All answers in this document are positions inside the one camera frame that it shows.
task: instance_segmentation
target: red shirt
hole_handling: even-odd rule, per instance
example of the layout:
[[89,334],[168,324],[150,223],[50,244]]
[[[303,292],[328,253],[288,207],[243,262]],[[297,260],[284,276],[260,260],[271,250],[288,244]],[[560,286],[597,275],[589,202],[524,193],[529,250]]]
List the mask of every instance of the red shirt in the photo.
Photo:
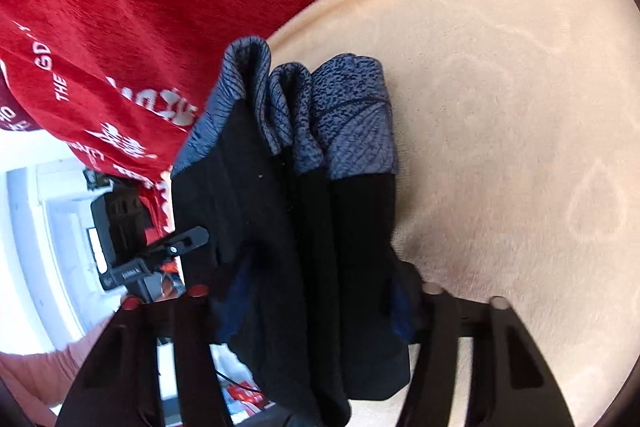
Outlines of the red shirt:
[[201,114],[225,47],[267,38],[315,0],[0,0],[17,101],[85,165],[156,184]]

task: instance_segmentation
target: black garment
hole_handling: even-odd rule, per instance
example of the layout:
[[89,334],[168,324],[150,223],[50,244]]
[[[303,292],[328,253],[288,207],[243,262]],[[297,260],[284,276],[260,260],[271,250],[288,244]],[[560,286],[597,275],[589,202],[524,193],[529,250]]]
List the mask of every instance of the black garment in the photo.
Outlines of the black garment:
[[347,425],[351,407],[340,364],[340,296],[329,180],[319,168],[294,174],[290,148],[274,158],[286,194],[304,285],[311,388],[322,422]]
[[211,284],[216,267],[250,243],[252,291],[228,345],[273,401],[320,422],[311,391],[302,276],[284,200],[244,100],[234,105],[215,147],[172,182],[177,230],[202,226],[210,243],[182,260],[189,286]]
[[407,342],[392,330],[391,248],[396,177],[363,174],[331,182],[340,281],[340,360],[354,400],[386,400],[411,378]]
[[314,73],[291,63],[269,74],[270,61],[260,39],[229,46],[176,158],[176,229],[212,236],[182,263],[188,285],[211,285],[250,245],[246,290],[212,304],[220,342],[294,418],[343,427],[348,398],[385,399],[410,378],[390,104],[373,58],[339,55]]

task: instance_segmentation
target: white stripe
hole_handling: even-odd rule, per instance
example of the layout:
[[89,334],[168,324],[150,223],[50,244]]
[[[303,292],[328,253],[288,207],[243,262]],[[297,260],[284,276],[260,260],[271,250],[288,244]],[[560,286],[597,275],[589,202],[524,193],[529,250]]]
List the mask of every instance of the white stripe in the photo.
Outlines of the white stripe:
[[0,60],[0,71],[2,71],[2,76],[4,77],[4,83],[9,86],[9,77],[6,74],[6,65],[2,60]]

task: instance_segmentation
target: beige carpet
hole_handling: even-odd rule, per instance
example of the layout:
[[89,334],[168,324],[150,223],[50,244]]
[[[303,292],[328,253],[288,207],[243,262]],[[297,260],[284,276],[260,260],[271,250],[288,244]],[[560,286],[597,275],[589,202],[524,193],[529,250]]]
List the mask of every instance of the beige carpet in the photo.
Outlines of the beige carpet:
[[[383,63],[398,251],[455,295],[509,298],[578,427],[640,353],[638,42],[632,0],[319,0],[270,39],[274,64]],[[400,395],[352,425],[392,425]]]

